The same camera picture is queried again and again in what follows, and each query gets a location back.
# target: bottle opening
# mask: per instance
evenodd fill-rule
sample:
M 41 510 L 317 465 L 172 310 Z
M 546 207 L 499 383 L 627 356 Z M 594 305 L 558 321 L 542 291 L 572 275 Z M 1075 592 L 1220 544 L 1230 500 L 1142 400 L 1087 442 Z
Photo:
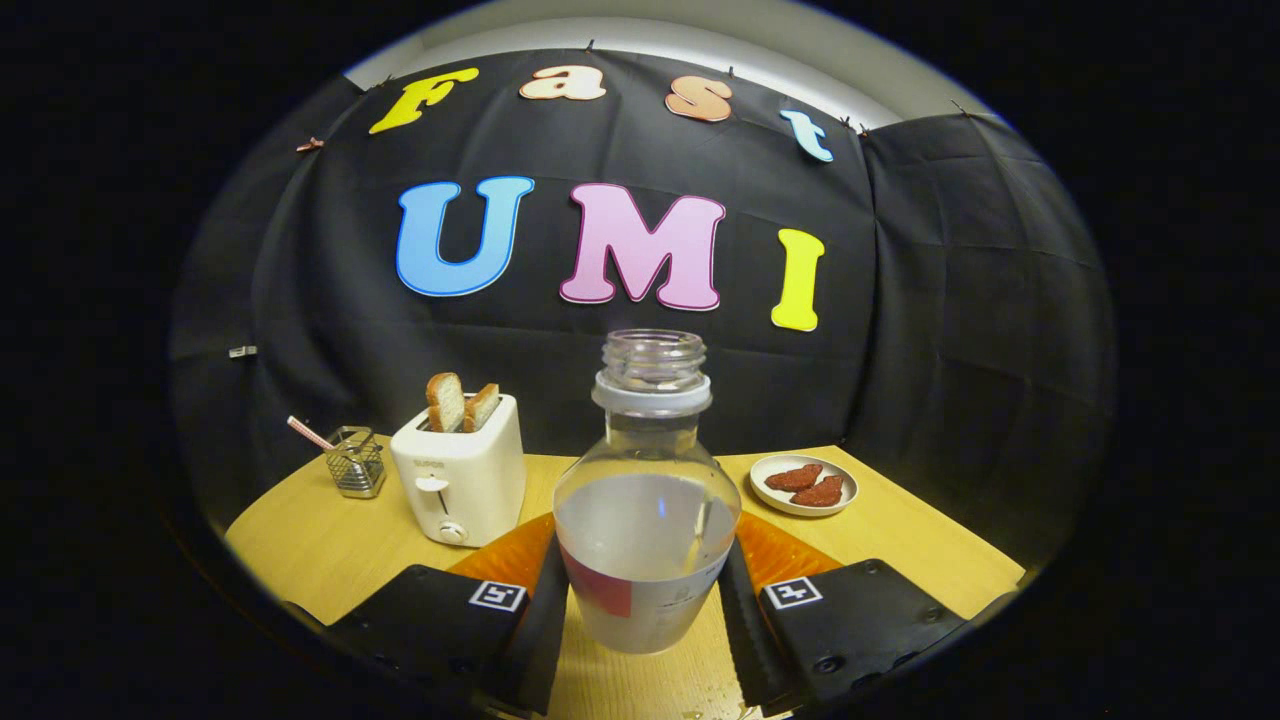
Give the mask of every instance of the bottle opening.
M 707 346 L 694 333 L 614 331 L 604 343 L 604 378 L 632 392 L 686 392 L 703 383 Z

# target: letter u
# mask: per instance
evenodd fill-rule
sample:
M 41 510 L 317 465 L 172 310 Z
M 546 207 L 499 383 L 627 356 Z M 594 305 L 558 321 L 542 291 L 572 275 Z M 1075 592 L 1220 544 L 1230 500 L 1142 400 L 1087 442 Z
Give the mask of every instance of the letter u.
M 534 190 L 526 177 L 494 177 L 476 186 L 485 199 L 480 249 L 463 263 L 440 258 L 440 228 L 444 210 L 462 192 L 453 182 L 433 182 L 401 193 L 404 209 L 396 246 L 396 272 L 413 292 L 431 297 L 470 295 L 493 284 L 511 263 L 516 241 L 516 215 L 520 199 Z

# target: blue letter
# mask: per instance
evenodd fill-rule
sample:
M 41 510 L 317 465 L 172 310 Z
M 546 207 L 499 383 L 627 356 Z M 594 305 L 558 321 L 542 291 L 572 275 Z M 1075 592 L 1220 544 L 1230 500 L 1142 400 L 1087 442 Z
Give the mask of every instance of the blue letter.
M 827 137 L 827 133 L 820 127 L 813 124 L 809 115 L 797 110 L 782 110 L 782 117 L 791 120 L 791 132 L 795 133 L 796 142 L 800 143 L 800 147 L 805 149 L 805 152 L 823 163 L 829 163 L 833 159 L 831 150 L 818 145 L 818 138 Z
M 497 177 L 476 186 L 485 199 L 480 250 L 465 263 L 440 258 L 440 225 L 444 206 L 462 191 L 453 182 L 433 182 L 406 190 L 399 199 L 404 209 L 396 247 L 396 272 L 415 292 L 431 297 L 470 295 L 498 279 L 511 263 L 516 240 L 516 214 L 520 199 L 534 190 L 534 181 L 522 177 Z

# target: pink straw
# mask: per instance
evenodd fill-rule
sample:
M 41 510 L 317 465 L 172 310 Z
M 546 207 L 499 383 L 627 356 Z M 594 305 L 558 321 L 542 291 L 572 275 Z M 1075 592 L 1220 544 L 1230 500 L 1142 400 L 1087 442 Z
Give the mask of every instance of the pink straw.
M 298 420 L 293 415 L 289 415 L 289 419 L 287 420 L 287 423 L 289 424 L 291 428 L 293 428 L 294 430 L 298 430 L 298 434 L 301 434 L 302 437 L 305 437 L 305 438 L 310 439 L 311 442 L 319 445 L 321 450 L 333 450 L 333 446 L 329 445 L 329 441 L 326 441 L 323 437 L 317 436 L 315 433 L 315 430 L 312 430 L 311 428 L 303 425 L 302 420 Z

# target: black fabric backdrop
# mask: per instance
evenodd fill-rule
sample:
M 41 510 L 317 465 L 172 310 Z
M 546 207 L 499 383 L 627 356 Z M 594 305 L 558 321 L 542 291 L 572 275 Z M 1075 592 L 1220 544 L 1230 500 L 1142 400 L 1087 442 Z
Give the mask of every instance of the black fabric backdrop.
M 531 101 L 532 72 L 604 73 L 593 101 Z M 367 129 L 410 82 L 475 67 L 408 126 Z M 703 123 L 663 97 L 684 74 L 727 82 L 733 115 Z M 783 109 L 827 131 L 820 163 Z M 310 136 L 323 150 L 297 154 Z M 485 290 L 425 297 L 396 274 L 410 187 L 456 182 L 442 256 L 480 238 L 481 179 L 526 176 L 511 264 Z M 653 290 L 603 305 L 558 296 L 572 274 L 572 187 L 632 193 L 650 228 L 682 195 L 723 204 L 709 313 Z M 774 327 L 781 228 L 823 241 L 812 333 Z M 611 282 L 620 286 L 616 269 Z M 660 284 L 660 277 L 654 288 Z M 991 119 L 925 118 L 865 137 L 724 73 L 623 53 L 479 58 L 361 95 L 334 81 L 271 133 L 210 210 L 174 309 L 174 402 L 200 497 L 219 529 L 314 456 L 284 425 L 393 433 L 434 373 L 517 397 L 527 452 L 575 455 L 602 432 L 590 401 L 603 336 L 701 334 L 718 454 L 841 443 L 1025 566 L 1048 557 L 1101 457 L 1114 395 L 1110 301 L 1088 233 L 1052 173 Z M 259 354 L 229 359 L 228 348 Z

